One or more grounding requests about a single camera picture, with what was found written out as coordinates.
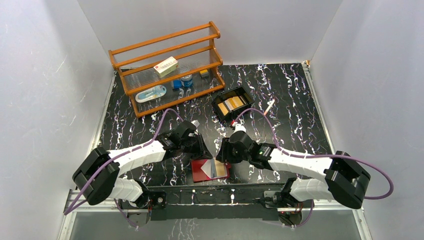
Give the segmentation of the black plastic card tray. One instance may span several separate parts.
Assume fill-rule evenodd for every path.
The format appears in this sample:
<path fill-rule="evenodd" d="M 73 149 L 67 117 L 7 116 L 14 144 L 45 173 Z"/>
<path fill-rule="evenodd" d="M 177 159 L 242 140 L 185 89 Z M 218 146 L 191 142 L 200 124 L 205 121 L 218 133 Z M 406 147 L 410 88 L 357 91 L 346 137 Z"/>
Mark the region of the black plastic card tray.
<path fill-rule="evenodd" d="M 255 100 L 244 86 L 237 86 L 218 94 L 211 106 L 222 123 L 229 123 L 244 110 L 251 108 Z"/>

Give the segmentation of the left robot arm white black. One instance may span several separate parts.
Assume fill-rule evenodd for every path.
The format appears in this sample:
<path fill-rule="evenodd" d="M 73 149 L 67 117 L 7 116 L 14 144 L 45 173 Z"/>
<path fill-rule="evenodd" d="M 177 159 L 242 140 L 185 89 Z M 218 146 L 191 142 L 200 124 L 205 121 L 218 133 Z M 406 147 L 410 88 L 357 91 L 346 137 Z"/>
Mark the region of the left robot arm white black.
<path fill-rule="evenodd" d="M 152 191 L 144 183 L 124 179 L 122 175 L 139 167 L 159 163 L 186 154 L 192 160 L 212 159 L 197 126 L 184 120 L 175 129 L 158 134 L 153 140 L 121 150 L 105 150 L 98 146 L 90 152 L 72 175 L 89 205 L 106 199 L 123 200 L 136 208 L 148 205 L 161 208 L 166 193 Z"/>

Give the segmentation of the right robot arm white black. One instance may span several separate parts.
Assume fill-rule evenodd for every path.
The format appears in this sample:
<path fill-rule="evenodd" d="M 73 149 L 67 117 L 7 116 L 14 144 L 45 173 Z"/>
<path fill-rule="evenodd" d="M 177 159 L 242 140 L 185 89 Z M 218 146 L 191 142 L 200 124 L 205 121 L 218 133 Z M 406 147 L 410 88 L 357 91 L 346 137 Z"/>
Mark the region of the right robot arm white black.
<path fill-rule="evenodd" d="M 238 164 L 243 161 L 257 169 L 291 172 L 304 176 L 289 178 L 281 192 L 264 193 L 262 205 L 269 208 L 295 207 L 308 200 L 335 200 L 360 209 L 371 180 L 370 174 L 341 151 L 336 155 L 310 155 L 278 149 L 275 144 L 257 143 L 238 130 L 222 139 L 216 160 Z"/>

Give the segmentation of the red card holder wallet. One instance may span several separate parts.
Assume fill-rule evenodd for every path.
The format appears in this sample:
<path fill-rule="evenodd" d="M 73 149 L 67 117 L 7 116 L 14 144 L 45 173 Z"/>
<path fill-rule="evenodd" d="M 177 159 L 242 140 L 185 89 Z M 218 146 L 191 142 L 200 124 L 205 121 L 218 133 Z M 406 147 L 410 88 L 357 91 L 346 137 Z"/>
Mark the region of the red card holder wallet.
<path fill-rule="evenodd" d="M 226 179 L 230 176 L 231 165 L 215 158 L 191 161 L 192 179 L 194 183 Z"/>

